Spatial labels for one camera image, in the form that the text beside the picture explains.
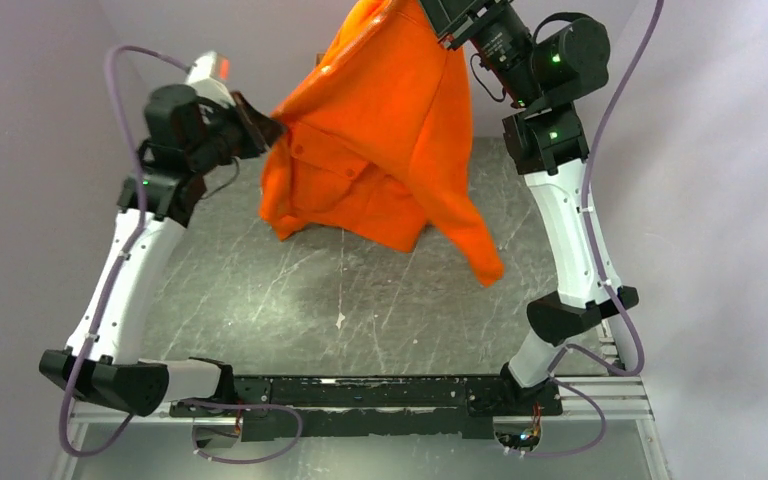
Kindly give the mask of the orange jacket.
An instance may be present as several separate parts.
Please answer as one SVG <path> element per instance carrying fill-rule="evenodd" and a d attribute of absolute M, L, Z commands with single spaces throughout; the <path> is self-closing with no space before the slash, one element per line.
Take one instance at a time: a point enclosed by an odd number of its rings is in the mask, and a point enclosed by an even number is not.
<path fill-rule="evenodd" d="M 360 1 L 321 62 L 273 111 L 286 127 L 261 175 L 280 239 L 311 224 L 413 251 L 434 226 L 489 286 L 504 265 L 469 198 L 473 116 L 464 55 L 415 1 Z"/>

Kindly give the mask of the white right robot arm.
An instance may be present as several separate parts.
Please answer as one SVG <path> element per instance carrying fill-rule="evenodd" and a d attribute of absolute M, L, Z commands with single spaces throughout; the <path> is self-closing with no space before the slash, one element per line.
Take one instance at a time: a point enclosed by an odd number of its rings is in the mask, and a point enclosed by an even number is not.
<path fill-rule="evenodd" d="M 606 27 L 579 12 L 557 12 L 559 29 L 541 37 L 508 1 L 425 1 L 438 42 L 471 43 L 499 80 L 514 113 L 503 121 L 507 152 L 541 214 L 558 286 L 526 309 L 530 325 L 502 373 L 502 406 L 522 414 L 538 399 L 575 337 L 639 303 L 606 251 L 590 190 L 591 148 L 575 103 L 609 79 Z"/>

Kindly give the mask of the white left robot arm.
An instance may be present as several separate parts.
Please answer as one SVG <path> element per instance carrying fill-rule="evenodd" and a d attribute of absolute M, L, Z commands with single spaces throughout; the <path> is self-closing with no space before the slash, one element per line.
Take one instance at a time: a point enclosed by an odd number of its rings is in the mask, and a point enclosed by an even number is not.
<path fill-rule="evenodd" d="M 146 416 L 163 403 L 190 399 L 221 416 L 237 400 L 228 364 L 147 360 L 141 342 L 152 295 L 205 194 L 207 174 L 261 156 L 285 127 L 237 91 L 183 84 L 154 90 L 143 115 L 148 136 L 117 201 L 102 276 L 66 345 L 39 362 L 40 373 L 64 392 L 63 416 L 74 401 Z"/>

